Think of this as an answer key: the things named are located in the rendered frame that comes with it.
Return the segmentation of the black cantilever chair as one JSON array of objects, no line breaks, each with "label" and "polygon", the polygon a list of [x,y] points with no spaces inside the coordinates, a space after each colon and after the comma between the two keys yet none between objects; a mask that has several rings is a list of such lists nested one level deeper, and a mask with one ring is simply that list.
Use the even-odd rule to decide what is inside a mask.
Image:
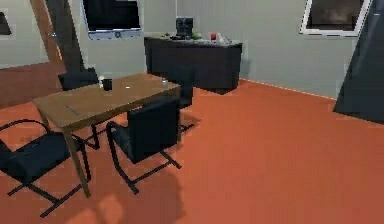
[{"label": "black cantilever chair", "polygon": [[191,83],[180,84],[180,108],[184,109],[192,105],[193,85]]},{"label": "black cantilever chair", "polygon": [[[107,139],[115,169],[134,194],[139,193],[136,183],[165,168],[181,165],[165,150],[178,143],[180,121],[180,100],[175,96],[165,96],[128,112],[128,125],[114,121],[106,125]],[[116,146],[132,164],[137,164],[160,153],[166,162],[153,170],[131,180],[120,166]]]},{"label": "black cantilever chair", "polygon": [[[94,68],[87,69],[81,72],[67,72],[58,76],[61,88],[63,91],[69,91],[76,88],[81,88],[88,85],[98,84],[98,76]],[[85,143],[97,150],[100,148],[98,139],[99,132],[97,131],[96,125],[90,126],[92,135],[85,139]]]},{"label": "black cantilever chair", "polygon": [[34,185],[34,182],[49,171],[62,164],[71,157],[64,135],[61,132],[50,130],[45,124],[32,119],[20,119],[0,126],[0,132],[21,123],[36,123],[41,125],[46,133],[12,151],[0,139],[0,171],[18,181],[19,186],[8,192],[12,196],[23,188],[28,188],[36,194],[50,201],[52,205],[40,214],[45,218],[58,208],[67,199],[79,191],[82,186],[78,184],[61,198]]}]

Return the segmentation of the black counter cabinet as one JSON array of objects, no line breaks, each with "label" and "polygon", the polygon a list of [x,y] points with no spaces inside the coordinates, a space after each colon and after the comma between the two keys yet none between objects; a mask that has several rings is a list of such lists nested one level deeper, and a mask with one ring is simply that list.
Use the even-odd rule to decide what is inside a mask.
[{"label": "black counter cabinet", "polygon": [[219,94],[237,88],[242,44],[145,37],[147,72],[167,78],[176,67],[194,70],[194,86]]}]

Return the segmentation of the black coffee machine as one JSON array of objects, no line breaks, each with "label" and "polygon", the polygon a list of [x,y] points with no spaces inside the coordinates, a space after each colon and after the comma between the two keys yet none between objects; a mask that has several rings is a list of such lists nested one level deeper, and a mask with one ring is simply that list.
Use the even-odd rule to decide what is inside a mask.
[{"label": "black coffee machine", "polygon": [[176,34],[171,37],[172,40],[189,40],[193,33],[192,17],[176,18]]}]

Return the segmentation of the brown wooden dining table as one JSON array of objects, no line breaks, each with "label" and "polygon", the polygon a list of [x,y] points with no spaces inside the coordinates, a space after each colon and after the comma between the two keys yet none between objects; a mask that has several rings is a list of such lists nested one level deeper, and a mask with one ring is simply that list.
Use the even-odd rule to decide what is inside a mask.
[{"label": "brown wooden dining table", "polygon": [[[138,106],[156,100],[160,96],[180,97],[180,86],[168,82],[162,86],[162,78],[138,73],[112,80],[112,89],[104,91],[98,84],[65,92],[50,94],[33,100],[45,125],[52,122],[64,135],[83,192],[91,196],[87,178],[76,152],[72,133],[92,124],[109,120]],[[75,115],[65,105],[74,108]]]}]

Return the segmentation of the brown open room door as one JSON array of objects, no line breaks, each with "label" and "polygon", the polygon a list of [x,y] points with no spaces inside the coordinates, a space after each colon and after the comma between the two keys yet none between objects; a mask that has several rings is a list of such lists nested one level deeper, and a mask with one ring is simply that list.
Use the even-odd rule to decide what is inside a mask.
[{"label": "brown open room door", "polygon": [[62,63],[61,52],[56,42],[55,32],[46,6],[46,1],[29,1],[49,61],[52,63]]}]

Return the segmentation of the dark grey fridge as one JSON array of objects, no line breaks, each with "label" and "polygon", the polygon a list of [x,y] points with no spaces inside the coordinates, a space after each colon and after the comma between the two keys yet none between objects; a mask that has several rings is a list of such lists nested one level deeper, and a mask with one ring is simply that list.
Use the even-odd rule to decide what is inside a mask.
[{"label": "dark grey fridge", "polygon": [[334,112],[384,124],[384,0],[372,0]]}]

